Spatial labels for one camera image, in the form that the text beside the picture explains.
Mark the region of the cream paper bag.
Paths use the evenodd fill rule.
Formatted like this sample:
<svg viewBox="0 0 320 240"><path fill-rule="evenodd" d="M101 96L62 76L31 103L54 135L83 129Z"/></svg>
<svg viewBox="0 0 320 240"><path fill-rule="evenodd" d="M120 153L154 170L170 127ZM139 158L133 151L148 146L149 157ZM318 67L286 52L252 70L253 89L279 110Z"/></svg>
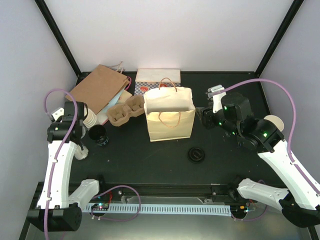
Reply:
<svg viewBox="0 0 320 240"><path fill-rule="evenodd" d="M196 108L190 88L178 87L165 77L157 88L144 93L143 99L151 142L191 137Z"/></svg>

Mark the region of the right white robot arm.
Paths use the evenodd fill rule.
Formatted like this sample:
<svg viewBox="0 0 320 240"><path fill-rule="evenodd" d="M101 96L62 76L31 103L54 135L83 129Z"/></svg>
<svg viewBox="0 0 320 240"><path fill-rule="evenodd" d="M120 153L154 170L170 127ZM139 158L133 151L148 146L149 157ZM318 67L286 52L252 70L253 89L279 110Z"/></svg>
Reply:
<svg viewBox="0 0 320 240"><path fill-rule="evenodd" d="M245 178L228 187L228 198L261 202L300 228L319 225L320 184L294 156L282 131L270 120L254 117L249 99L240 93L219 90L207 95L212 105L196 109L202 125L207 129L220 127L234 136L241 147L256 152L285 184L276 188Z"/></svg>

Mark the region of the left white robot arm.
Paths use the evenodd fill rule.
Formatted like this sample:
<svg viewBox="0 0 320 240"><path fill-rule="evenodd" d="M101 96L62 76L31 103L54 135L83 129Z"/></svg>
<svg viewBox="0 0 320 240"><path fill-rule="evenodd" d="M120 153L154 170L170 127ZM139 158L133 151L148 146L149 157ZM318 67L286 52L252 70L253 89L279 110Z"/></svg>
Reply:
<svg viewBox="0 0 320 240"><path fill-rule="evenodd" d="M83 121L88 116L88 106L67 101L51 116L45 181L35 208L27 213L27 220L42 232L74 232L79 229L82 211L90 200L103 199L108 188L98 180L85 179L73 193L69 192L73 159L82 160L89 153L81 142L86 134Z"/></svg>

